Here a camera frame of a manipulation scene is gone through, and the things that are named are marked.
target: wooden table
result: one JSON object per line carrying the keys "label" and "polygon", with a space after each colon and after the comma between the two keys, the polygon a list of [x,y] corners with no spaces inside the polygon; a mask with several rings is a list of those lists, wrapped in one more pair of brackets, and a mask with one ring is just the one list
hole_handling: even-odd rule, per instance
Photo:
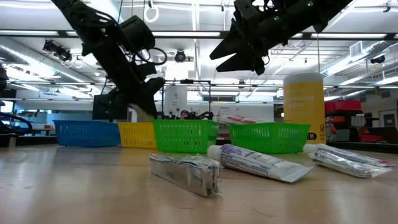
{"label": "wooden table", "polygon": [[[219,198],[149,174],[151,149],[18,147],[0,152],[9,223],[397,223],[398,171],[357,179],[315,167],[295,184],[223,169]],[[363,153],[398,163],[393,154]],[[281,156],[307,166],[305,155]]]}

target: toothpaste tube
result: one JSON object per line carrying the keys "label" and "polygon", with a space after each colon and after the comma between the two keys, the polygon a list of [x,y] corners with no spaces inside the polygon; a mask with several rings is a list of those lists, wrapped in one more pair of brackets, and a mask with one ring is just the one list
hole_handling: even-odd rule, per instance
{"label": "toothpaste tube", "polygon": [[289,183],[301,179],[313,168],[230,144],[210,146],[207,150],[207,156],[230,169]]}
{"label": "toothpaste tube", "polygon": [[314,162],[320,166],[334,169],[345,174],[359,178],[373,178],[381,174],[392,171],[393,166],[386,161],[359,155],[353,152],[344,151],[324,144],[305,146],[313,147],[314,150],[309,154]]}
{"label": "toothpaste tube", "polygon": [[380,159],[375,159],[369,156],[364,156],[360,155],[357,153],[353,152],[348,152],[346,150],[342,149],[337,149],[335,147],[327,146],[324,144],[306,144],[304,145],[304,151],[306,152],[315,152],[315,151],[323,151],[323,152],[329,152],[333,155],[336,155],[338,157],[347,159],[349,161],[353,162],[358,162],[361,164],[368,164],[372,166],[378,166],[378,167],[392,167],[395,166],[394,164],[391,164],[387,161],[382,161]]}

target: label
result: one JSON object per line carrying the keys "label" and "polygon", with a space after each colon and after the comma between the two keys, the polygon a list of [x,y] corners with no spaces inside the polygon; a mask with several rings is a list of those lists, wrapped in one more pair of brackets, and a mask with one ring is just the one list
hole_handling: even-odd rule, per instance
{"label": "label", "polygon": [[221,164],[223,164],[225,167],[243,170],[263,177],[269,176],[268,172],[272,166],[283,162],[281,159],[266,156],[261,153],[247,153],[244,149],[240,149],[231,145],[222,147],[220,159]]}
{"label": "label", "polygon": [[284,85],[284,121],[311,125],[307,143],[326,143],[323,83]]}

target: yellow bottle label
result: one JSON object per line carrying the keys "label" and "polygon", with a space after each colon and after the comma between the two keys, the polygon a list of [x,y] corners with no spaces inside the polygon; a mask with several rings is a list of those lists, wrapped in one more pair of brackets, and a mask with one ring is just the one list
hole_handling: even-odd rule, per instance
{"label": "yellow bottle label", "polygon": [[284,86],[284,121],[310,124],[307,143],[326,143],[323,84],[294,83]]}

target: yellow basket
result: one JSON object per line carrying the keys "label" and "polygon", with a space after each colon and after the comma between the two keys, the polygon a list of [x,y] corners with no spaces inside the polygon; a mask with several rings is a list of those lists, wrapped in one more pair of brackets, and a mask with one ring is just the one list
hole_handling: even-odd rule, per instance
{"label": "yellow basket", "polygon": [[156,149],[154,125],[152,122],[119,122],[123,147]]}

